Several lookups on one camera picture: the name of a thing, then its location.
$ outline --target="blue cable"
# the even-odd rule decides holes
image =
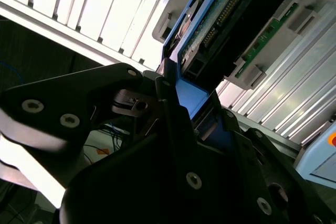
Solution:
[[[20,79],[20,83],[21,84],[24,84],[25,81],[23,79],[23,77],[21,76],[21,74],[15,69],[13,68],[11,65],[8,65],[7,63],[3,62],[3,61],[0,61],[0,64],[5,66],[6,68],[8,68],[9,70],[13,71],[14,73],[16,73],[16,75],[19,77]]]

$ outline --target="cable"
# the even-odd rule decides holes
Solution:
[[[111,135],[111,138],[112,138],[113,151],[116,152],[116,149],[115,149],[115,143],[114,143],[114,136],[115,136],[115,134],[113,134],[113,133],[110,131],[110,135]]]
[[[16,73],[16,75],[19,77],[21,84],[24,84],[25,81],[23,79],[23,77],[21,76],[21,74],[15,69],[13,68],[11,65],[8,65],[7,63],[0,61],[0,65],[5,66],[6,68],[8,68],[9,70],[13,71],[14,73]]]
[[[30,203],[32,203],[32,191],[30,191],[30,200],[29,200],[29,203],[25,206],[25,208],[23,208],[22,210],[20,210],[19,212],[17,212],[17,214],[16,215],[14,215],[13,217],[12,217],[12,219],[10,219],[10,221],[9,222],[7,222],[7,224],[10,224],[15,218],[17,218],[20,214],[22,214],[22,212],[24,211],[24,210],[26,210],[29,206],[30,206]]]
[[[111,137],[112,137],[112,141],[113,141],[113,146],[117,146],[117,150],[120,150],[121,146],[118,144],[118,138],[119,136],[122,134],[120,131],[117,131],[114,127],[113,127],[113,124],[110,123],[110,126],[111,128],[113,129],[114,131],[114,135],[112,136],[112,132],[110,131],[110,134],[111,134]]]
[[[98,147],[95,147],[95,146],[93,146],[93,145],[85,144],[84,146],[88,146],[88,147],[96,148],[97,150],[100,150],[101,152],[104,152],[106,155],[109,155],[106,151],[104,151],[104,150],[102,150],[102,149],[100,149],[100,148],[98,148]]]
[[[88,157],[88,155],[86,155],[86,154],[84,153],[84,156],[90,161],[91,164],[93,164],[92,161],[91,161],[91,159]]]

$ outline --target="green circuit board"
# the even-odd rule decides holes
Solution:
[[[292,15],[295,9],[299,5],[294,3],[286,14],[281,18],[281,20],[277,20],[273,18],[269,25],[265,28],[262,34],[258,37],[254,45],[247,51],[247,53],[243,56],[245,60],[244,65],[241,69],[236,73],[236,78],[244,72],[244,70],[249,66],[249,64],[253,61],[253,59],[260,53],[260,51],[266,46],[266,44],[272,39],[272,37],[277,33],[277,31],[282,27],[282,25],[286,22],[286,20]]]
[[[213,2],[192,38],[188,41],[186,47],[182,51],[182,60],[186,60],[189,54],[191,54],[200,43],[204,42],[207,44],[207,41],[210,41],[211,37],[214,36],[214,31],[211,29],[220,19],[220,16],[223,14],[223,10],[228,8],[228,5],[230,4],[229,1],[230,0],[215,0]]]

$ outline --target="blue electronic device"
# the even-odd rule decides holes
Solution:
[[[165,43],[164,48],[168,46],[168,41],[172,38],[175,31],[180,27],[183,19],[187,15],[187,11],[190,7],[192,7],[192,3],[194,0],[190,0],[187,4],[187,6],[184,8],[181,16],[177,20],[175,26],[173,27],[172,31],[168,35]],[[209,7],[211,6],[213,0],[204,0],[202,2],[201,7],[199,8],[196,16],[193,19],[193,22],[187,29],[186,33],[184,34],[183,38],[179,42],[179,44],[176,46],[176,48],[173,50],[173,52],[170,55],[170,59],[175,61],[177,63],[177,81],[176,81],[176,90],[178,99],[180,101],[180,104],[184,107],[186,107],[189,111],[189,115],[191,118],[195,116],[195,114],[198,112],[198,110],[202,107],[202,105],[206,102],[206,100],[209,97],[209,93],[196,85],[192,84],[190,81],[185,80],[181,75],[181,52],[186,46],[186,43],[191,38],[192,34],[196,30],[197,26],[202,21],[202,18],[208,11]]]
[[[190,0],[162,51],[176,62],[176,90],[191,118],[284,0]]]

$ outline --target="metal screw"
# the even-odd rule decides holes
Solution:
[[[226,111],[226,114],[230,117],[230,118],[233,118],[233,114],[230,112],[230,111]]]
[[[257,204],[258,204],[259,208],[264,212],[264,214],[266,214],[266,215],[271,215],[272,214],[272,208],[264,198],[259,197],[257,199]]]
[[[135,71],[133,71],[132,69],[129,69],[129,70],[128,70],[128,73],[129,73],[130,75],[132,75],[132,76],[136,76],[136,75],[137,75],[137,73],[136,73]]]
[[[73,114],[64,114],[59,121],[61,122],[61,125],[67,128],[76,128],[80,123],[78,116]]]
[[[323,224],[323,221],[320,219],[320,217],[318,217],[317,215],[313,215],[313,217],[314,217],[316,223]]]
[[[257,135],[258,138],[262,138],[263,137],[263,135],[259,131],[256,131],[256,135]]]
[[[22,104],[22,109],[29,113],[38,113],[44,109],[43,103],[37,100],[29,99],[24,101]]]
[[[170,83],[167,82],[167,81],[163,81],[162,83],[165,84],[165,85],[167,85],[167,86],[170,86]]]
[[[188,184],[195,190],[199,190],[202,187],[201,178],[196,173],[187,173],[186,179]]]

